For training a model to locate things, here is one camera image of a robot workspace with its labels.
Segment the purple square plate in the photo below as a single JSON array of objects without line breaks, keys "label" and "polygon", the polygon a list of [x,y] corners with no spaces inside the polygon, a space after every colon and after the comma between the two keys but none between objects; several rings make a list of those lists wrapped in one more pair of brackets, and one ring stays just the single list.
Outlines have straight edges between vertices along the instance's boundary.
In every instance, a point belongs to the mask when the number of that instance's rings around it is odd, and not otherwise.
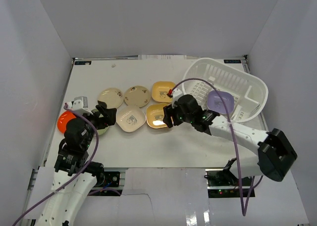
[{"label": "purple square plate", "polygon": [[220,114],[226,114],[225,106],[227,107],[228,113],[231,114],[234,110],[234,97],[224,91],[218,91],[221,97],[216,91],[211,91],[207,98],[207,107],[211,111],[218,112]]}]

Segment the cream square panda plate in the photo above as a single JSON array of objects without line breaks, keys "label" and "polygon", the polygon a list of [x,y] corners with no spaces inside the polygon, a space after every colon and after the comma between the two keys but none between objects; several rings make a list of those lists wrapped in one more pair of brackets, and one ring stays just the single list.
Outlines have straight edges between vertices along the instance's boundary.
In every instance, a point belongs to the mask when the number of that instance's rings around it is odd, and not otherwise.
[{"label": "cream square panda plate", "polygon": [[137,106],[126,106],[116,114],[116,123],[128,133],[134,132],[146,122],[146,115]]}]

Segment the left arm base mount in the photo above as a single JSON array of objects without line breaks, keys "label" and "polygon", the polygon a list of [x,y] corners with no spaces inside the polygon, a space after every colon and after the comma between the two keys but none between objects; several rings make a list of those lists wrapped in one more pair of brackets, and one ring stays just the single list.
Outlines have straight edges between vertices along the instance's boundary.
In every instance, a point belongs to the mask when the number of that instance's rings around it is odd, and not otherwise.
[{"label": "left arm base mount", "polygon": [[91,162],[84,172],[90,173],[97,179],[97,183],[90,190],[88,196],[120,196],[122,190],[117,189],[120,182],[120,172],[105,170],[104,165]]}]

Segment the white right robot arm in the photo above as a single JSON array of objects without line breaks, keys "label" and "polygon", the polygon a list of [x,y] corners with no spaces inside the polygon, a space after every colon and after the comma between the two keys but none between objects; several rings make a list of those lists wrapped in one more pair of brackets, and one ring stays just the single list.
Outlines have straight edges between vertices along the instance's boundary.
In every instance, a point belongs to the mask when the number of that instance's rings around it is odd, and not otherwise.
[{"label": "white right robot arm", "polygon": [[228,161],[216,175],[228,185],[234,186],[245,177],[262,175],[281,182],[297,160],[298,155],[283,131],[277,128],[264,131],[230,123],[221,114],[202,109],[192,95],[178,96],[163,112],[163,122],[169,128],[186,122],[198,132],[232,141],[234,147],[242,146],[255,155],[245,162],[238,157]]}]

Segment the green square plate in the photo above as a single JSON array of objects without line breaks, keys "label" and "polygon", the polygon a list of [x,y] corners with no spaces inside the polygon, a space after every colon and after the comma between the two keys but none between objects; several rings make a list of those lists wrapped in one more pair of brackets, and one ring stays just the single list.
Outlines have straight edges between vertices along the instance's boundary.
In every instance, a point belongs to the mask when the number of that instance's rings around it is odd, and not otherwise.
[{"label": "green square plate", "polygon": [[[99,118],[103,117],[103,115],[97,109],[93,109],[92,112],[97,114]],[[107,130],[108,130],[108,127],[105,127],[103,129],[97,129],[98,135],[101,136],[101,135],[105,134],[107,132]]]}]

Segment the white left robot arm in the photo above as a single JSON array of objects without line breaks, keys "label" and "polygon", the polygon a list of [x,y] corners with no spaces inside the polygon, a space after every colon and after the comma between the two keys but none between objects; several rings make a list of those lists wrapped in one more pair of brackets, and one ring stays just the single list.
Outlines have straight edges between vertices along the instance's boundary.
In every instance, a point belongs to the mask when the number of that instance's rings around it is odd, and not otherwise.
[{"label": "white left robot arm", "polygon": [[93,162],[97,151],[88,154],[88,149],[92,140],[99,142],[98,130],[115,125],[117,109],[99,101],[97,111],[92,112],[81,99],[66,103],[64,108],[74,118],[65,125],[51,192],[43,200],[37,226],[72,226],[91,189],[105,179],[103,164]]}]

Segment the orange round plate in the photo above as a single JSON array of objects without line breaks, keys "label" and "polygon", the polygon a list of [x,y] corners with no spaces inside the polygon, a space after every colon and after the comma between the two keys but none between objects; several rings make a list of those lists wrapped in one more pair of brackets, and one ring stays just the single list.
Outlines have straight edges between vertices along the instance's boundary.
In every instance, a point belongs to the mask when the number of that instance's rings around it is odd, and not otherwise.
[{"label": "orange round plate", "polygon": [[76,118],[76,116],[73,113],[65,111],[57,120],[58,130],[63,134],[66,131],[67,123],[74,118]]}]

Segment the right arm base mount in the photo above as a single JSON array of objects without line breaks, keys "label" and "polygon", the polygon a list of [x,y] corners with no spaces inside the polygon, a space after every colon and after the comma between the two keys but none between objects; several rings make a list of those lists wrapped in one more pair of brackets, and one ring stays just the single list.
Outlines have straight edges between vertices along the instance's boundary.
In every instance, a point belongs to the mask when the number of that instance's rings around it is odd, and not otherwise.
[{"label": "right arm base mount", "polygon": [[236,159],[233,158],[227,162],[224,168],[206,170],[204,178],[207,181],[208,197],[210,199],[239,198],[240,188],[242,188],[243,197],[247,197],[252,178],[243,178],[242,187],[240,187],[238,177],[230,172],[235,162]]}]

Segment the yellow square plate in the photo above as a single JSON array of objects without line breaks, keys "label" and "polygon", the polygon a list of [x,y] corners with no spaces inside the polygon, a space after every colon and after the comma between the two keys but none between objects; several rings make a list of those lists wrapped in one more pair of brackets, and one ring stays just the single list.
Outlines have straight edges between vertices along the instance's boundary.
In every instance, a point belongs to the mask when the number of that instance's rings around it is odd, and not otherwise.
[{"label": "yellow square plate", "polygon": [[172,98],[167,94],[175,86],[171,81],[158,81],[152,85],[152,99],[158,103],[171,103]]},{"label": "yellow square plate", "polygon": [[164,111],[163,108],[168,106],[167,103],[153,104],[147,107],[146,117],[147,124],[153,129],[165,128],[167,125],[163,122]]}]

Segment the cream floral round plate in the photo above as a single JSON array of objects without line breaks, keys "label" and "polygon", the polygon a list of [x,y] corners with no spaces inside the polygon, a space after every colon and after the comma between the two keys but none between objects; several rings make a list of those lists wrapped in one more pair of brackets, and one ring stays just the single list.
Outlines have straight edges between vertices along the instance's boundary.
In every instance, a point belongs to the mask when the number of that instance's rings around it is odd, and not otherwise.
[{"label": "cream floral round plate", "polygon": [[127,105],[144,107],[151,100],[149,90],[144,86],[132,86],[124,93],[124,101]]},{"label": "cream floral round plate", "polygon": [[123,92],[118,88],[107,88],[101,91],[97,98],[97,101],[106,103],[108,109],[117,109],[122,105],[124,101]]}]

